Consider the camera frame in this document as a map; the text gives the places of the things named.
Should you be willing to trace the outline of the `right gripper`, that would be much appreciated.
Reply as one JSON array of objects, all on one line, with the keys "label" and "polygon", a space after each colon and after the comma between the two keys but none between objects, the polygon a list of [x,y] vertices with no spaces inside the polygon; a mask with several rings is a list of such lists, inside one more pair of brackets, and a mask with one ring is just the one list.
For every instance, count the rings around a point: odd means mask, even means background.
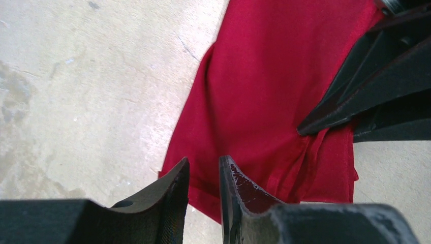
[{"label": "right gripper", "polygon": [[430,1],[375,1],[384,18],[353,46],[321,102],[299,124],[311,135],[375,106],[430,91]]}]

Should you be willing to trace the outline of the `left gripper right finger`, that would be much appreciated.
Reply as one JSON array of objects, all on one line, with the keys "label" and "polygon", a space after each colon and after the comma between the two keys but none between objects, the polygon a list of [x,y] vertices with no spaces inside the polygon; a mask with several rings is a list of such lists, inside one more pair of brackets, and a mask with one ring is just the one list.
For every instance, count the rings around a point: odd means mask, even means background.
[{"label": "left gripper right finger", "polygon": [[224,243],[418,243],[403,215],[385,204],[286,204],[219,159]]}]

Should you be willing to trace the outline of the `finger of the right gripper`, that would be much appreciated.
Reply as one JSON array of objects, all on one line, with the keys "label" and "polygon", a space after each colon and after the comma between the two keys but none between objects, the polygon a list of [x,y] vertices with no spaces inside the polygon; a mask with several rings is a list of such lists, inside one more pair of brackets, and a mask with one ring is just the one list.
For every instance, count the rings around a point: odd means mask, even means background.
[{"label": "finger of the right gripper", "polygon": [[383,103],[355,118],[355,143],[430,140],[430,91]]}]

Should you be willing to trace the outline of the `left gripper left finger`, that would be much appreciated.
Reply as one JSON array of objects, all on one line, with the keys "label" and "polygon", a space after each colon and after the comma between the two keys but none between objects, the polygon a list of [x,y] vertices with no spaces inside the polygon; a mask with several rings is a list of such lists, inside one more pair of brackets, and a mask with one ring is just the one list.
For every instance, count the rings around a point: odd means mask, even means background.
[{"label": "left gripper left finger", "polygon": [[1,201],[1,243],[182,243],[190,165],[112,207],[88,199]]}]

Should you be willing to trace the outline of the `red cloth napkin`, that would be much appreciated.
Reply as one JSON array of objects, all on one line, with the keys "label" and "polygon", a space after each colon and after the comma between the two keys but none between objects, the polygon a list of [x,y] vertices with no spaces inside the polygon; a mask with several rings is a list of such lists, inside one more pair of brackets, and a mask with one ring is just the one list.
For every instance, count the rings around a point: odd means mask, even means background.
[{"label": "red cloth napkin", "polygon": [[230,1],[159,175],[187,157],[189,203],[217,222],[225,155],[283,202],[351,203],[352,126],[312,136],[296,128],[381,17],[373,1]]}]

